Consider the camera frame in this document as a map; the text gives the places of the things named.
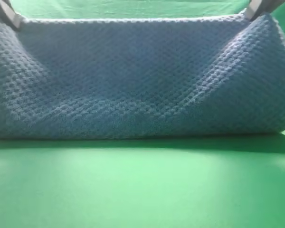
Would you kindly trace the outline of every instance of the blue towel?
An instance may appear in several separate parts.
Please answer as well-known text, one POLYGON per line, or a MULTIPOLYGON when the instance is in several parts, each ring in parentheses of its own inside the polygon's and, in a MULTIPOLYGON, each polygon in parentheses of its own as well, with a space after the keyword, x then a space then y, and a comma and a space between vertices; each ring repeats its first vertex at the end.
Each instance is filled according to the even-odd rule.
POLYGON ((0 138, 285 130, 285 38, 265 14, 0 21, 0 138))

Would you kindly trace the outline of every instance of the green backdrop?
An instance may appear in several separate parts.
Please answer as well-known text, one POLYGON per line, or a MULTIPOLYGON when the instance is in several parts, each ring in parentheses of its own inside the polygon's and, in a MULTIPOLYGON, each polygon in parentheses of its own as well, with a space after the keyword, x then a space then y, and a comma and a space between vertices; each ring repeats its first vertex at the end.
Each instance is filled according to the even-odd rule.
MULTIPOLYGON (((195 17, 239 0, 13 0, 38 18, 195 17)), ((275 12, 285 31, 285 5, 275 12)), ((0 228, 285 228, 285 132, 0 141, 0 228)))

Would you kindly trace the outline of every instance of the green fabric backdrop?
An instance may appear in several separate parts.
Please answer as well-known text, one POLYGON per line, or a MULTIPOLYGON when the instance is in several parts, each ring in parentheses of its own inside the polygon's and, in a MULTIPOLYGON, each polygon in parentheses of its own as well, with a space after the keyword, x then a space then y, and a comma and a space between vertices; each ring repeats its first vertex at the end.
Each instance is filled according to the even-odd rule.
MULTIPOLYGON (((13 0, 39 18, 190 17, 239 0, 13 0)), ((285 5, 275 15, 285 31, 285 5)), ((0 141, 0 228, 285 228, 285 132, 0 141)))

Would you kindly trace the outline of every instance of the textured fabric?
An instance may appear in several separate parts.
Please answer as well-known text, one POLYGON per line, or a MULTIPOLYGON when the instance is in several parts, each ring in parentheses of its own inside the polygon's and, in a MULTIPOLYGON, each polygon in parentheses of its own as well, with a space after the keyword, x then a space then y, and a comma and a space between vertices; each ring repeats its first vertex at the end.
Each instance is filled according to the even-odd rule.
POLYGON ((270 15, 0 22, 0 137, 284 129, 285 38, 270 15))

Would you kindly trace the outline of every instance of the green surface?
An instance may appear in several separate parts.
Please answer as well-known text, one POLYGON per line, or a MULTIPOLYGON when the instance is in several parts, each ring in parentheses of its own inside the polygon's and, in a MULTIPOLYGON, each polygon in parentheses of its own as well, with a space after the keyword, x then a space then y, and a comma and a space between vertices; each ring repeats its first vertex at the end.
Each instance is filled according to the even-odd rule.
MULTIPOLYGON (((22 14, 40 18, 189 17, 235 13, 246 5, 12 2, 22 14)), ((285 30, 285 11, 276 14, 285 30)), ((285 133, 0 141, 0 228, 285 228, 285 133)))

